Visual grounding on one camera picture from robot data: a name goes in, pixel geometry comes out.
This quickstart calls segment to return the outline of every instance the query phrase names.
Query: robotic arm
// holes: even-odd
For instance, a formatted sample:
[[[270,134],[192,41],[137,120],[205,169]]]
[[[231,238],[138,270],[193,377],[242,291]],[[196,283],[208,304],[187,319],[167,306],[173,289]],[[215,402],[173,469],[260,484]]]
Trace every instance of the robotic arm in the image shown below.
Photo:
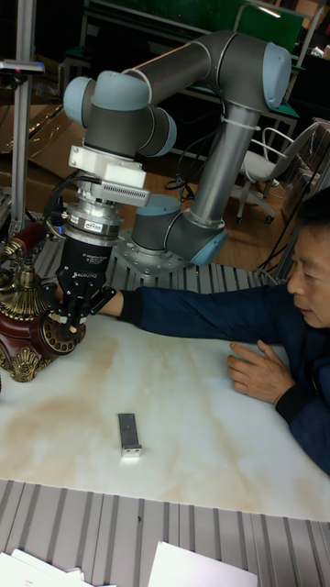
[[[259,117],[281,103],[290,72],[285,49],[219,31],[123,73],[69,84],[65,111],[87,129],[83,146],[73,146],[70,155],[78,203],[64,210],[53,197],[44,213],[49,223],[60,220],[66,240],[57,272],[63,304],[56,303],[54,289],[49,292],[62,323],[77,327],[114,293],[102,288],[122,223],[118,205],[138,206],[132,238],[145,250],[168,250],[196,265],[215,258],[226,242],[222,214]],[[176,199],[168,205],[163,198],[169,196],[150,198],[134,159],[137,152],[159,156],[171,149],[175,123],[155,105],[196,82],[221,91],[226,114],[195,200],[182,212]]]

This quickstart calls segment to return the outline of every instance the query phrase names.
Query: man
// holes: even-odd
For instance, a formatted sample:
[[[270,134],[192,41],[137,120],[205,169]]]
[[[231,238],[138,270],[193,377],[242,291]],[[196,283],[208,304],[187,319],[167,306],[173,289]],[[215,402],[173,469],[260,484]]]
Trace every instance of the man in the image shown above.
[[[294,273],[287,285],[208,295],[142,287],[102,309],[162,335],[258,342],[263,356],[232,343],[238,392],[275,405],[306,453],[330,475],[330,188],[301,207]],[[270,345],[282,344],[290,371]]]

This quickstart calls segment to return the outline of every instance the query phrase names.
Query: man's arm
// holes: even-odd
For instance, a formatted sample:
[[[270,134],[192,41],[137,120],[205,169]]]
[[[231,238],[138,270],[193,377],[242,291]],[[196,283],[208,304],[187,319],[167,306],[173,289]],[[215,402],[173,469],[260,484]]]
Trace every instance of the man's arm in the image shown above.
[[[276,344],[281,343],[276,312],[288,299],[282,286],[209,294],[141,287],[115,295],[102,314],[172,337],[245,342],[263,338]]]
[[[296,384],[277,402],[276,410],[303,450],[330,476],[329,404],[313,390]]]
[[[315,390],[295,383],[274,350],[261,340],[264,357],[237,343],[228,357],[228,374],[238,392],[276,406],[303,450],[330,475],[330,406]]]

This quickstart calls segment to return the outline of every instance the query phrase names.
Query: chair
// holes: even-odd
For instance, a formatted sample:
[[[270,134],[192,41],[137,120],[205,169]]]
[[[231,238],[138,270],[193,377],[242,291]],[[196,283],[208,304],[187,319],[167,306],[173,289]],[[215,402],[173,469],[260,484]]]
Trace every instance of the chair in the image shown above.
[[[235,186],[233,192],[231,193],[231,195],[234,197],[239,198],[239,208],[236,216],[236,222],[238,224],[242,222],[243,209],[247,200],[253,204],[258,204],[261,208],[263,208],[268,213],[266,216],[266,222],[272,222],[272,220],[275,218],[275,212],[272,210],[272,208],[270,208],[270,206],[268,206],[268,204],[266,204],[266,202],[263,201],[263,198],[266,197],[268,192],[268,188],[266,188],[264,194],[262,194],[256,190],[250,190],[250,186],[252,183],[266,182],[270,187],[272,180],[275,180],[288,169],[295,155],[309,140],[309,138],[317,129],[318,125],[318,122],[314,122],[312,125],[306,128],[299,135],[299,137],[297,137],[296,140],[292,140],[292,138],[283,135],[283,133],[279,132],[279,130],[276,128],[270,127],[264,128],[262,132],[262,142],[252,139],[252,142],[262,146],[264,156],[258,155],[257,153],[248,150],[245,158],[243,159],[243,163],[239,172],[243,173],[247,177],[246,183],[243,188]],[[266,144],[266,132],[268,130],[270,130],[272,133],[281,135],[285,138],[286,141],[290,142],[289,147],[284,152],[279,152]],[[279,157],[276,163],[272,163],[268,159],[268,152],[270,150],[275,152]]]

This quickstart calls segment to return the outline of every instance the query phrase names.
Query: white marble surface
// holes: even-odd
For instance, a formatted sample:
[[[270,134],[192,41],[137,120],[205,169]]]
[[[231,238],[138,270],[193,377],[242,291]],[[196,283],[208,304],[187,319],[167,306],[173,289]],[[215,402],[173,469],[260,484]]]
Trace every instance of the white marble surface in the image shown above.
[[[271,405],[235,392],[229,352],[90,318],[82,345],[34,382],[2,371],[0,477],[328,521],[330,479]],[[121,460],[128,412],[137,460]]]

